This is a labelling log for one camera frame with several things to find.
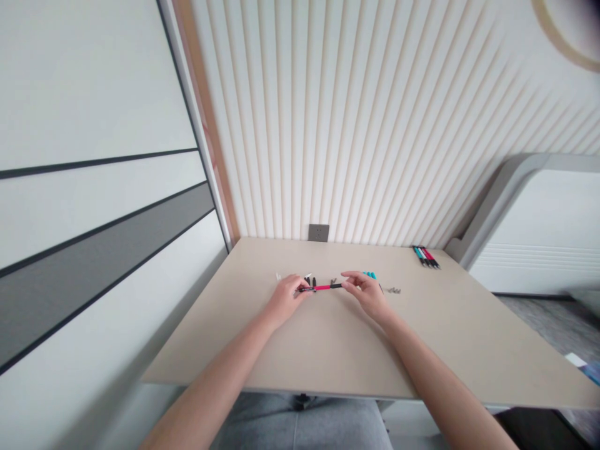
hand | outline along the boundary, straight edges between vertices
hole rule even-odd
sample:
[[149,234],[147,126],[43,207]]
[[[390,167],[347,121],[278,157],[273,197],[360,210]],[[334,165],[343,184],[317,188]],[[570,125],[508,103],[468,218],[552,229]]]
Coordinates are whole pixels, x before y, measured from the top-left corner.
[[377,280],[355,271],[342,272],[342,276],[348,277],[342,283],[342,288],[356,297],[362,310],[371,319],[381,325],[390,315],[394,314]]
[[263,316],[276,330],[294,314],[304,299],[313,295],[312,291],[297,293],[298,288],[310,288],[300,275],[289,275],[277,284],[271,300],[262,311]]

wooden trim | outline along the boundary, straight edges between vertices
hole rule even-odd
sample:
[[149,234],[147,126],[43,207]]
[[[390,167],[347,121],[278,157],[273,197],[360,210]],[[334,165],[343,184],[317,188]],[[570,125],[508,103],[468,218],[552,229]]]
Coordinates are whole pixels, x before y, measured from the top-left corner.
[[544,33],[546,33],[546,37],[565,58],[581,68],[591,72],[600,73],[599,61],[594,61],[593,59],[581,54],[565,40],[561,32],[554,24],[544,0],[531,0],[531,4],[533,6],[533,11],[536,13],[539,25]]
[[187,68],[194,86],[196,103],[200,110],[202,128],[211,156],[212,170],[217,181],[219,197],[221,198],[225,212],[225,222],[231,238],[231,246],[233,247],[240,238],[238,220],[231,198],[231,187],[223,158],[223,150],[221,149],[221,141],[219,140],[213,102],[204,70],[204,60],[202,58],[200,41],[198,40],[198,32],[196,31],[193,7],[190,0],[172,0],[172,3],[187,59]]

gray floor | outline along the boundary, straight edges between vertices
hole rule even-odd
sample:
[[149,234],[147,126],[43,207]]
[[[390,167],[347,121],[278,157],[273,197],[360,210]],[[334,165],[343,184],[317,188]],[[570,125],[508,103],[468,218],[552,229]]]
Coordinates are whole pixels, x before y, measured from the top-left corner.
[[[573,301],[499,299],[559,353],[575,353],[587,363],[600,361],[600,319]],[[600,445],[600,411],[561,412],[592,445]]]

person's left hand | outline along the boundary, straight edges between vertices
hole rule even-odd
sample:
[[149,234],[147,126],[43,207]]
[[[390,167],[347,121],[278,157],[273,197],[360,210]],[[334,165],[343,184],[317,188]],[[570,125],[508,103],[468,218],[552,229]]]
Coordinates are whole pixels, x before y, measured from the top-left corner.
[[297,293],[296,290],[299,288],[310,288],[310,285],[300,275],[295,274],[285,277],[277,284],[271,300],[262,311],[262,315],[273,326],[273,330],[282,326],[302,301],[313,295],[312,291]]

gray stripe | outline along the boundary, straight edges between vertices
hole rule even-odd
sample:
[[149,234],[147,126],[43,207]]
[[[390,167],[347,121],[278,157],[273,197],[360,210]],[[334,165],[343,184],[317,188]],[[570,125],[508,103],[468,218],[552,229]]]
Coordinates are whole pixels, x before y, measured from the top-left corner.
[[0,279],[0,366],[213,208],[208,183]]

